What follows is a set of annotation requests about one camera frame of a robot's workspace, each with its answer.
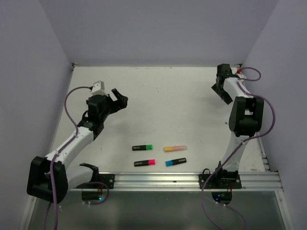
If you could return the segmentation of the orange pink highlighter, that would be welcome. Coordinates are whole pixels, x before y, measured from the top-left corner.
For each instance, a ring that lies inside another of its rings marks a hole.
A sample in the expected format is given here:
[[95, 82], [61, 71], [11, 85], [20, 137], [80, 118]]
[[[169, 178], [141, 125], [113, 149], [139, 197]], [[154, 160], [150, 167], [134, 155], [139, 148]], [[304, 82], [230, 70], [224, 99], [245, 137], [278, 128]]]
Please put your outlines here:
[[164, 147], [164, 152], [174, 152], [174, 151], [183, 151], [183, 150], [187, 150], [186, 145]]

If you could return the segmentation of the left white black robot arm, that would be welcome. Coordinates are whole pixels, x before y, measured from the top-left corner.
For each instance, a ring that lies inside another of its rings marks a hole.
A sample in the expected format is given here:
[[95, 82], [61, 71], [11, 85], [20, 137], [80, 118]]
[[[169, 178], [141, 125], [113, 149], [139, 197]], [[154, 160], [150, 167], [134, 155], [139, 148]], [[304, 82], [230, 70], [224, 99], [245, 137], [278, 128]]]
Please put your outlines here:
[[72, 135], [45, 157], [33, 158], [26, 189], [28, 195], [59, 204], [73, 188], [82, 184], [95, 188], [101, 184], [99, 169], [94, 165], [82, 163], [73, 172], [67, 169], [79, 153], [100, 135], [107, 117], [127, 107], [127, 96], [117, 89], [112, 89], [112, 93], [116, 100], [102, 92], [89, 97], [87, 110], [80, 122], [74, 124]]

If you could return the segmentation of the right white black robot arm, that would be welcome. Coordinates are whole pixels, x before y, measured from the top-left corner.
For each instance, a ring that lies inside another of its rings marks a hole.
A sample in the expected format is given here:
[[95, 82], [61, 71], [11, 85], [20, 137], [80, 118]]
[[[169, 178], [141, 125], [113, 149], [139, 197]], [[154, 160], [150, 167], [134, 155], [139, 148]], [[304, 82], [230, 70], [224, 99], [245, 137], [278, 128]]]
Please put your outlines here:
[[238, 73], [232, 72], [229, 64], [217, 66], [216, 83], [212, 89], [227, 105], [232, 105], [228, 120], [231, 137], [219, 163], [222, 165], [222, 172], [213, 177], [217, 187], [225, 188], [231, 182], [228, 173], [238, 171], [246, 145], [261, 129], [264, 100], [247, 90], [243, 79]]

